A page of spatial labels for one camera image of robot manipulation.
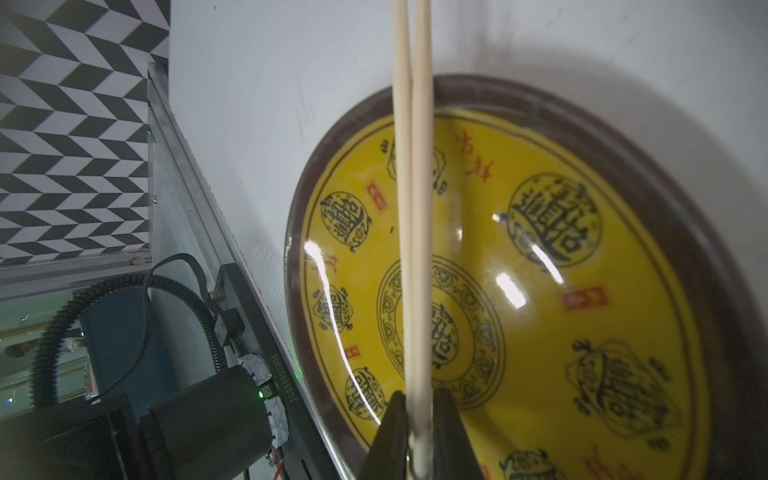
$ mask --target metal frame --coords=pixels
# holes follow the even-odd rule
[[[213,194],[210,192],[210,188],[204,181],[203,174],[194,159],[194,155],[192,155],[189,145],[184,140],[184,136],[173,114],[170,112],[167,93],[168,80],[163,68],[157,64],[150,64],[149,80],[150,142],[153,141],[163,146],[168,153],[173,166],[172,170],[174,170],[173,174],[183,187],[183,191],[180,193],[187,197],[186,200],[189,205],[189,208],[186,210],[187,219],[190,221],[190,224],[198,226],[195,230],[200,235],[196,240],[204,257],[206,257],[205,260],[209,264],[217,264],[219,266],[226,263],[235,263],[247,276],[249,288],[253,295],[262,304],[266,304],[257,287],[257,279],[253,277],[253,273],[240,255],[234,237],[223,219],[223,215],[214,200]],[[150,161],[151,169],[153,159],[151,158]],[[266,324],[283,358],[292,358],[288,354],[289,350],[286,341],[280,335],[274,318],[270,315],[269,311],[266,311],[265,314]],[[336,466],[339,476],[345,480],[354,478],[351,469],[341,456],[338,445],[333,441],[323,421],[323,417],[319,414],[313,398],[310,396],[306,380],[303,376],[297,374],[294,365],[286,365],[286,367],[290,369],[297,379],[300,395],[310,411],[310,415],[333,460],[333,464]]]
[[[0,269],[0,301],[76,290],[110,276],[147,270],[151,262],[150,252],[137,250],[4,266]]]

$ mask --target white surface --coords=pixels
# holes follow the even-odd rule
[[[321,137],[391,82],[388,2],[173,3],[170,102],[271,313]],[[768,2],[443,0],[435,72],[523,81],[579,104],[659,162],[768,286]],[[768,313],[768,296],[758,296]]]

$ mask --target chinese character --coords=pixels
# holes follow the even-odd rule
[[[475,150],[475,146],[472,145],[472,137],[469,136],[467,130],[462,130],[462,136],[456,137],[456,140],[462,142],[462,153],[470,154]]]
[[[379,186],[376,185],[375,181],[371,180],[366,185],[366,192],[368,192],[368,195],[371,197],[371,200],[373,200],[373,203],[376,204],[376,209],[379,211],[379,213],[382,213],[387,209],[389,205],[387,205],[384,194],[379,189]]]
[[[372,223],[360,199],[342,191],[320,202],[320,215],[331,235],[352,252],[366,240]]]
[[[633,473],[625,464],[621,464],[619,467],[619,479],[620,480],[643,480],[643,474],[640,472]]]
[[[381,385],[367,368],[354,371],[352,378],[346,382],[346,401],[349,409],[356,415],[371,419],[371,414],[376,416],[384,413],[386,400]]]
[[[360,348],[357,345],[352,345],[349,348],[344,349],[344,355],[346,359],[356,359],[360,356]]]
[[[477,160],[475,160],[475,166],[472,167],[470,170],[467,170],[464,172],[464,175],[466,177],[470,177],[473,174],[477,175],[482,179],[482,183],[485,183],[487,179],[491,177],[491,166],[493,165],[494,161],[491,160],[491,163],[487,165],[482,164],[482,157],[478,155]]]
[[[667,440],[664,437],[659,437],[657,439],[650,439],[650,440],[648,440],[648,445],[653,450],[658,450],[660,452],[666,452],[672,446],[672,445],[670,445],[670,441]]]
[[[531,186],[512,208],[533,226],[550,254],[569,261],[590,240],[589,220],[597,210],[583,185],[560,179],[547,187]]]
[[[338,262],[339,259],[336,258],[336,255],[331,255],[330,257],[327,257],[323,260],[323,263],[326,264],[326,268],[332,268],[334,273],[336,273],[336,264]],[[312,265],[312,270],[315,270],[318,274],[320,273],[320,269],[317,268],[317,264]]]
[[[581,310],[608,305],[608,297],[601,286],[591,286],[581,290],[572,290],[562,294],[563,303],[568,310]]]
[[[614,474],[612,474],[611,470],[609,470],[608,467],[605,466],[605,464],[600,460],[600,456],[598,454],[598,446],[593,445],[592,451],[594,452],[594,457],[584,459],[584,464],[587,466],[587,470],[589,470],[589,472],[592,473],[598,480],[601,480],[602,478],[613,478]]]
[[[456,356],[456,327],[445,307],[432,304],[432,364],[436,369]]]

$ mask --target chopsticks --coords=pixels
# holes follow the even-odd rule
[[[392,103],[402,276],[410,471],[428,478],[432,453],[432,6],[416,2],[413,79],[407,0],[392,0]]]

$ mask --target red chinese text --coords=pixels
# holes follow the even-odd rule
[[[336,258],[336,255],[323,255],[323,257],[323,263],[326,264],[326,270],[333,269],[333,272],[336,273],[336,265],[339,262],[339,259]],[[312,270],[315,270],[318,274],[320,273],[316,263],[313,263]]]
[[[601,286],[572,290],[563,293],[562,296],[565,308],[570,311],[608,305],[608,296]]]
[[[357,345],[352,345],[349,348],[345,348],[344,356],[347,360],[356,359],[360,356],[360,348]]]
[[[386,203],[384,194],[381,190],[379,190],[379,186],[376,185],[375,181],[371,180],[368,182],[366,185],[366,192],[368,192],[368,195],[371,197],[371,200],[373,200],[373,203],[376,204],[376,209],[379,211],[379,213],[382,213],[387,209],[389,205]]]
[[[600,453],[598,452],[598,446],[592,445],[592,457],[584,459],[584,465],[587,467],[587,471],[590,472],[597,480],[605,480],[606,478],[616,478],[617,480],[643,480],[643,474],[640,472],[632,472],[625,464],[619,465],[617,472],[608,468],[600,459]]]
[[[456,140],[462,142],[462,153],[470,154],[475,151],[475,145],[472,144],[472,137],[469,136],[467,130],[462,130],[462,134],[456,137]]]
[[[472,167],[470,170],[467,170],[464,172],[464,175],[466,177],[471,177],[472,175],[477,175],[482,179],[482,183],[485,183],[487,179],[491,177],[491,167],[493,166],[493,160],[487,165],[484,165],[482,163],[482,157],[478,155],[477,159],[475,160],[475,166]]]

